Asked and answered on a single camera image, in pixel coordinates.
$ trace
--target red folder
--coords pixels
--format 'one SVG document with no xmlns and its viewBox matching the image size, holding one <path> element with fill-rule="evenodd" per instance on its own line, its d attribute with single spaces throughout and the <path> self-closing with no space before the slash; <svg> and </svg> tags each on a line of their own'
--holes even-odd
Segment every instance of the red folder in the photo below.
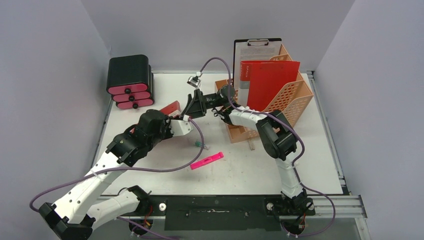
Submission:
<svg viewBox="0 0 424 240">
<path fill-rule="evenodd" d="M 298 61 L 241 61 L 240 80 L 250 81 L 247 106 L 263 111 L 287 83 L 296 81 Z"/>
</svg>

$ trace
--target clipboard clip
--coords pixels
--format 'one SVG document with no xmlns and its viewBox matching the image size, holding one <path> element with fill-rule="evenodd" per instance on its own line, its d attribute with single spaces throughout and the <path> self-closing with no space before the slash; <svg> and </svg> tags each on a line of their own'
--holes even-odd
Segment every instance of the clipboard clip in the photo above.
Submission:
<svg viewBox="0 0 424 240">
<path fill-rule="evenodd" d="M 248 46 L 268 46 L 270 41 L 268 39 L 249 39 L 247 40 Z"/>
</svg>

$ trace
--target pink highlighter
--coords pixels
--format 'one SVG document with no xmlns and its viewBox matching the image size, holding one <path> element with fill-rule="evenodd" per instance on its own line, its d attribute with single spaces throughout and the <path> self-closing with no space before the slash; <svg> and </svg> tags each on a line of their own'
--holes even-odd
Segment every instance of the pink highlighter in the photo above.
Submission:
<svg viewBox="0 0 424 240">
<path fill-rule="evenodd" d="M 191 170 L 195 170 L 197 168 L 200 168 L 201 166 L 204 166 L 206 164 L 210 164 L 218 159 L 222 159 L 224 157 L 224 154 L 222 151 L 218 152 L 217 154 L 214 154 L 212 156 L 208 156 L 200 161 L 194 162 L 190 165 Z"/>
</svg>

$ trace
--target wall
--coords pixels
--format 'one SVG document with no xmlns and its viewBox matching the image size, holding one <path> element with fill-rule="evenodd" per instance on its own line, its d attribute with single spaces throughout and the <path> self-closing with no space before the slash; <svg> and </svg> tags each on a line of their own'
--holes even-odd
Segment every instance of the wall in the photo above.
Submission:
<svg viewBox="0 0 424 240">
<path fill-rule="evenodd" d="M 109 55 L 79 0 L 1 1 L 0 33 L 0 238 L 56 240 L 29 202 L 89 169 Z"/>
<path fill-rule="evenodd" d="M 423 239 L 424 1 L 356 0 L 315 72 L 373 240 Z"/>
<path fill-rule="evenodd" d="M 112 57 L 145 54 L 156 70 L 233 62 L 235 39 L 281 37 L 315 70 L 354 0 L 82 0 Z M 208 70 L 224 70 L 213 63 Z"/>
</svg>

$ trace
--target tabletop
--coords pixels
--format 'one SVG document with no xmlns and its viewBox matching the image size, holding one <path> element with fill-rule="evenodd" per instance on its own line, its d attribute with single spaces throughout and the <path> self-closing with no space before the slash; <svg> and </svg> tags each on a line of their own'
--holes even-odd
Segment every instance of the tabletop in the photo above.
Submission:
<svg viewBox="0 0 424 240">
<path fill-rule="evenodd" d="M 158 109 L 179 101 L 181 109 L 187 104 L 187 95 L 194 88 L 188 85 L 191 73 L 156 73 L 154 75 L 154 99 L 151 106 L 121 110 L 112 105 L 99 151 L 102 153 L 114 136 L 138 122 L 140 115 L 148 109 Z M 207 73 L 201 77 L 204 94 L 215 92 L 215 81 L 227 77 L 224 73 Z M 308 76 L 302 74 L 309 83 Z M 209 150 L 204 150 L 199 160 L 218 152 L 224 158 L 195 170 L 189 167 L 167 173 L 127 171 L 118 177 L 103 193 L 115 195 L 122 188 L 140 186 L 152 195 L 273 195 L 280 194 L 281 180 L 273 158 L 265 152 L 261 140 L 253 139 L 255 150 L 250 150 L 247 141 L 230 143 L 225 123 L 208 110 L 206 116 L 194 120 L 204 135 Z M 297 162 L 302 182 L 325 194 L 342 194 L 338 173 L 328 144 L 315 98 L 312 98 L 294 130 L 305 144 L 305 153 Z M 140 159 L 134 167 L 171 169 L 191 161 L 199 152 L 195 142 L 200 140 L 194 130 L 188 135 L 164 140 Z M 298 151 L 287 156 L 294 159 Z"/>
</svg>

